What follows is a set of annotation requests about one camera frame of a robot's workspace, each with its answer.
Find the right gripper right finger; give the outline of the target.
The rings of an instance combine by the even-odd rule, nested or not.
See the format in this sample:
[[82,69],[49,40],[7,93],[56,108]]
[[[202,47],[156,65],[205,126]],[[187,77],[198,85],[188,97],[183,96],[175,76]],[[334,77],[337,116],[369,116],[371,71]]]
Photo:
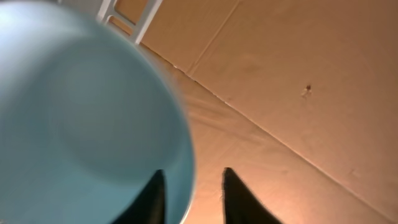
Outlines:
[[282,224],[230,167],[224,169],[222,187],[225,224]]

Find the light blue rice bowl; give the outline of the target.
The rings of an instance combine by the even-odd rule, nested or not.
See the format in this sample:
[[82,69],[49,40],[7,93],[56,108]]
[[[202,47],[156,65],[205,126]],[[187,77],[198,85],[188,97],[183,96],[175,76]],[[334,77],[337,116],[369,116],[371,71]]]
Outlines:
[[167,72],[72,9],[2,2],[1,220],[112,223],[159,169],[181,223],[195,159]]

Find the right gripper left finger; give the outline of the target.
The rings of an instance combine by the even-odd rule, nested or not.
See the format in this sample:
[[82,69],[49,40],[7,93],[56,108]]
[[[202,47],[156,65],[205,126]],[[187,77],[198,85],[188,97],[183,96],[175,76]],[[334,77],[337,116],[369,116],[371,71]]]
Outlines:
[[165,177],[155,171],[145,187],[128,208],[112,224],[164,224]]

